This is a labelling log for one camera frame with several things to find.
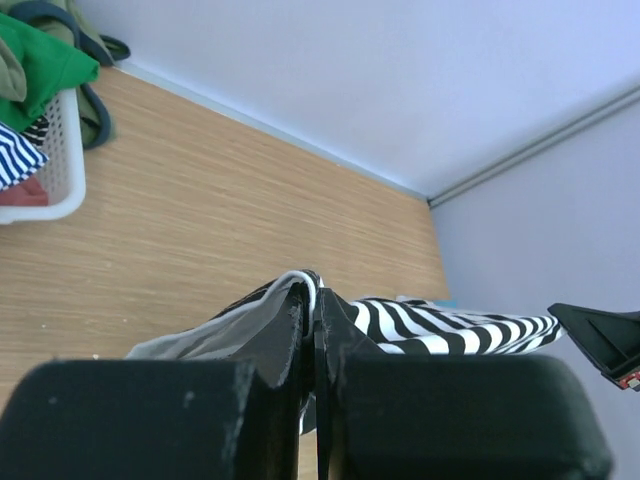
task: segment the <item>plastic basket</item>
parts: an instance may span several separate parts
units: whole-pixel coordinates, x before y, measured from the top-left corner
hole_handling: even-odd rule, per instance
[[[47,164],[36,173],[49,194],[47,207],[2,207],[0,225],[56,220],[73,213],[84,200],[86,183],[82,135],[75,90],[64,90],[47,106],[49,132],[42,151]]]

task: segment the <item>red cloth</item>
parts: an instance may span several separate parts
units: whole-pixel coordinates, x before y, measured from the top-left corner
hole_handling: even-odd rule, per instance
[[[15,187],[0,192],[0,205],[14,207],[46,207],[49,195],[44,191],[38,179],[27,178]]]

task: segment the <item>black and white striped fabric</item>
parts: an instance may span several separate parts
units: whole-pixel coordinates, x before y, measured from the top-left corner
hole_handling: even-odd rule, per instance
[[[208,322],[136,345],[129,359],[220,359],[253,338],[274,318],[294,283],[307,287],[309,318],[322,278],[311,270],[287,272],[233,303]],[[524,354],[559,339],[555,317],[523,317],[439,307],[421,299],[365,298],[351,302],[356,327],[390,354]],[[315,428],[312,394],[301,410],[300,433]]]
[[[482,355],[529,353],[564,334],[555,317],[523,317],[439,307],[426,300],[351,302],[355,324],[387,353]]]
[[[42,148],[47,132],[49,132],[49,120],[44,115],[40,115],[35,122],[22,132],[22,136],[29,140],[34,147]]]

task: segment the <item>black plastic part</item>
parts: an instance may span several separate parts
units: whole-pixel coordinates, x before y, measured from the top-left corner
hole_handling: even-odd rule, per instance
[[[387,355],[329,289],[309,322],[306,292],[292,286],[225,360],[35,369],[0,419],[0,478],[294,480],[313,389],[322,480],[608,478],[602,433],[561,362]]]
[[[318,478],[327,480],[329,466],[335,463],[333,457],[342,454],[340,448],[336,449],[341,439],[336,384],[344,358],[351,354],[384,352],[353,323],[357,317],[356,307],[329,289],[320,289],[316,301],[322,305],[313,318]]]
[[[640,369],[640,312],[612,313],[556,303],[549,313],[612,382],[617,384]]]
[[[585,394],[555,359],[354,355],[338,393],[345,451],[332,478],[599,480],[611,471]]]
[[[0,477],[295,479],[305,311],[292,289],[233,361],[38,367],[0,420]]]

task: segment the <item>green cloth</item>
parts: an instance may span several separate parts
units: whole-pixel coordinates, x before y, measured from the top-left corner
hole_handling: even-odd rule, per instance
[[[0,97],[22,102],[27,98],[27,77],[22,68],[24,49],[11,29],[0,29]]]
[[[3,13],[9,13],[11,7],[19,3],[24,3],[25,1],[33,0],[0,0],[0,11],[2,11]],[[111,58],[111,52],[100,37],[100,34],[96,31],[95,28],[93,28],[93,26],[87,21],[87,19],[84,18],[82,12],[75,4],[74,0],[46,0],[46,3],[55,5],[56,7],[61,8],[62,10],[69,13],[78,24],[80,30],[89,38],[91,38],[91,40],[96,42],[100,46],[100,48],[104,50],[104,53]],[[43,32],[47,32],[49,35],[53,35],[54,37],[59,38],[69,45],[73,45],[74,43],[73,33],[71,32],[71,30],[54,19],[41,19],[37,22],[33,22],[31,25],[36,27],[38,30],[42,30]]]
[[[0,0],[0,11],[8,13],[13,6],[27,1],[33,0]],[[46,3],[50,3],[51,5],[61,8],[62,10],[69,13],[78,24],[80,31],[88,36],[92,41],[94,41],[97,47],[104,51],[103,54],[111,60],[111,63],[113,63],[113,57],[109,48],[107,48],[107,46],[105,45],[105,42],[101,38],[100,34],[84,18],[82,12],[75,4],[74,0],[46,0]],[[54,18],[41,18],[34,22],[31,22],[31,25],[38,30],[42,30],[49,35],[62,40],[68,45],[75,44],[73,32],[66,25]],[[78,88],[76,90],[76,93],[78,97],[78,110],[81,120],[80,126],[82,132],[82,144],[90,145],[91,143],[93,143],[95,138],[98,136],[98,133],[102,129],[100,117],[98,116],[94,106],[91,104],[84,92]],[[113,140],[113,138],[115,138],[115,135],[115,122],[113,118],[111,118],[108,140]]]
[[[0,28],[15,32],[24,49],[27,97],[22,103],[0,99],[0,121],[14,130],[22,132],[31,125],[60,90],[98,77],[97,61],[57,38],[4,14],[0,14]]]

